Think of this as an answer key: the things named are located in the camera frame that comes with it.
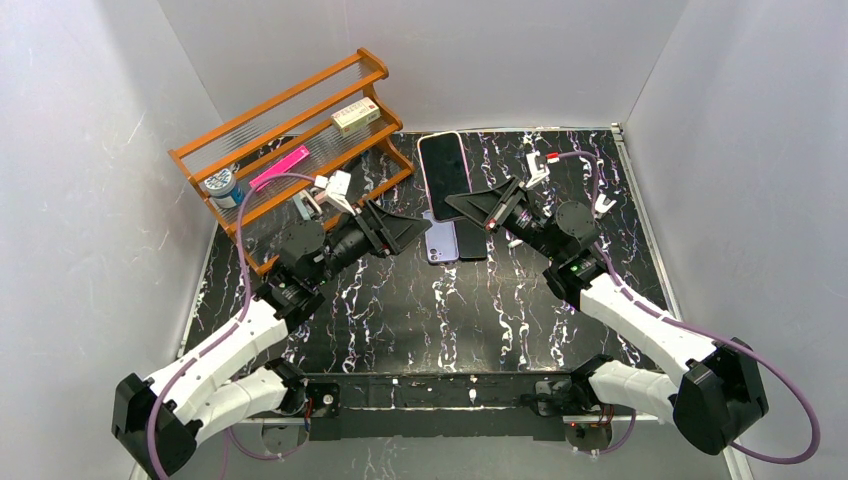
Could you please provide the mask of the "black purple-edged smartphone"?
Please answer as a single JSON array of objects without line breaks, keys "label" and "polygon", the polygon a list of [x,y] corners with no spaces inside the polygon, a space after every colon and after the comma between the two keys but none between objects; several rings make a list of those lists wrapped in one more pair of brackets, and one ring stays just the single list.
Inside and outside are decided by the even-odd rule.
[{"label": "black purple-edged smartphone", "polygon": [[417,142],[430,212],[438,222],[452,221],[460,213],[446,197],[471,192],[471,181],[461,136],[447,131],[420,138]]}]

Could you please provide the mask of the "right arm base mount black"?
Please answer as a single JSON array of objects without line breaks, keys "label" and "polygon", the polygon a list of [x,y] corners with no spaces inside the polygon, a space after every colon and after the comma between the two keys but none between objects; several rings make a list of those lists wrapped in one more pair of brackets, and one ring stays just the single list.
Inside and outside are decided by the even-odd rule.
[{"label": "right arm base mount black", "polygon": [[615,414],[612,404],[602,403],[590,386],[589,378],[613,357],[598,354],[584,362],[565,377],[536,382],[534,391],[523,394],[521,402],[540,417],[589,415],[594,407],[600,408],[596,425],[609,425]]}]

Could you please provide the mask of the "lavender phone case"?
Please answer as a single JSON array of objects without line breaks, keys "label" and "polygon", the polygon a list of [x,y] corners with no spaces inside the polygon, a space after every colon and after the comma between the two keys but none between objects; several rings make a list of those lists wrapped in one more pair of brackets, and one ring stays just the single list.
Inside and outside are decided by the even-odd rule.
[{"label": "lavender phone case", "polygon": [[431,223],[425,232],[427,262],[440,265],[458,261],[460,255],[454,222],[437,221],[430,210],[425,210],[422,217]]}]

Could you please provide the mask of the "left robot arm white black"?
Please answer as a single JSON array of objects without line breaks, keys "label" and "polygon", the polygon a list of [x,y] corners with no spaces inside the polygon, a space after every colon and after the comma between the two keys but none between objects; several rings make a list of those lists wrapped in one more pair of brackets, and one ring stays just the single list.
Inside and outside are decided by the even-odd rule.
[{"label": "left robot arm white black", "polygon": [[168,366],[117,384],[113,436],[150,478],[167,479],[218,432],[257,413],[299,410],[304,379],[294,365],[274,360],[244,378],[235,374],[304,324],[339,273],[366,255],[402,253],[430,227],[373,201],[341,215],[330,230],[314,220],[287,226],[264,283],[245,295],[236,315]]}]

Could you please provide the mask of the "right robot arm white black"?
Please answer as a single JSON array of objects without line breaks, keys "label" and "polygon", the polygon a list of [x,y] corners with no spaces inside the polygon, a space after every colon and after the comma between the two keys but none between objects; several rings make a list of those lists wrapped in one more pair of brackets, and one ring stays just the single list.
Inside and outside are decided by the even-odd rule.
[{"label": "right robot arm white black", "polygon": [[550,264],[552,293],[623,336],[656,365],[649,371],[599,355],[573,371],[565,399],[615,404],[672,422],[703,453],[717,455],[769,411],[757,362],[727,341],[688,331],[630,290],[594,247],[590,207],[566,201],[543,217],[516,178],[446,202],[483,230],[505,229]]}]

